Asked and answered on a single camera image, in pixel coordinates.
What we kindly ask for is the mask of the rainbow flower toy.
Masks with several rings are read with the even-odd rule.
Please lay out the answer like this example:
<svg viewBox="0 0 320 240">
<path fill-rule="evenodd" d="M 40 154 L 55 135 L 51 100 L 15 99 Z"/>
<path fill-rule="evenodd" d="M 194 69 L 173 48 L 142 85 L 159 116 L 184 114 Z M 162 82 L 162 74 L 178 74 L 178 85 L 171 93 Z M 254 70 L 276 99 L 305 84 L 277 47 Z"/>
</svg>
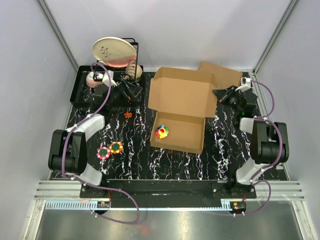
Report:
<svg viewBox="0 0 320 240">
<path fill-rule="evenodd" d="M 169 134 L 169 128 L 165 125 L 160 125 L 157 127 L 157 129 L 155 130 L 155 135 L 159 138 L 159 139 L 164 139 L 168 136 Z"/>
</svg>

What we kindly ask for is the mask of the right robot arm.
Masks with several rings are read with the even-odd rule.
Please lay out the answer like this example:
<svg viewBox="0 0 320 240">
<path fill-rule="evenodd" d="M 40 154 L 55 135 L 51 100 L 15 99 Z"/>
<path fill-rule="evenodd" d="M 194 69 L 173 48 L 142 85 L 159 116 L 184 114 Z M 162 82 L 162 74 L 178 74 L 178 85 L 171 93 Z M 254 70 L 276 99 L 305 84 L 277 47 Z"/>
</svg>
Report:
<svg viewBox="0 0 320 240">
<path fill-rule="evenodd" d="M 232 124 L 236 130 L 251 135 L 250 158 L 228 178 L 220 188 L 223 194 L 239 198 L 254 191 L 256 180 L 264 171 L 285 163 L 290 154 L 287 125 L 271 123 L 262 116 L 254 116 L 258 97 L 251 91 L 242 91 L 235 85 L 212 91 L 219 104 L 234 112 Z"/>
</svg>

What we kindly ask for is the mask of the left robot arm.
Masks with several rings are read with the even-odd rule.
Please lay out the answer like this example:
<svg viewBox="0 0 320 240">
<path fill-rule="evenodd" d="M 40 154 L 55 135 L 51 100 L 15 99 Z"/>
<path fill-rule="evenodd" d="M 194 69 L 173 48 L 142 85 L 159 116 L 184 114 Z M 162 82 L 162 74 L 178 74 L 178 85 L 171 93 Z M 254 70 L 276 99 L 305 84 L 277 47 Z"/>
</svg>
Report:
<svg viewBox="0 0 320 240">
<path fill-rule="evenodd" d="M 110 110 L 120 103 L 137 101 L 131 86 L 124 79 L 118 82 L 107 80 L 101 85 L 106 91 L 97 110 L 74 126 L 52 133 L 48 168 L 61 173 L 64 178 L 91 185 L 90 192 L 97 198 L 108 193 L 108 186 L 102 182 L 102 173 L 88 162 L 87 142 L 106 126 Z"/>
</svg>

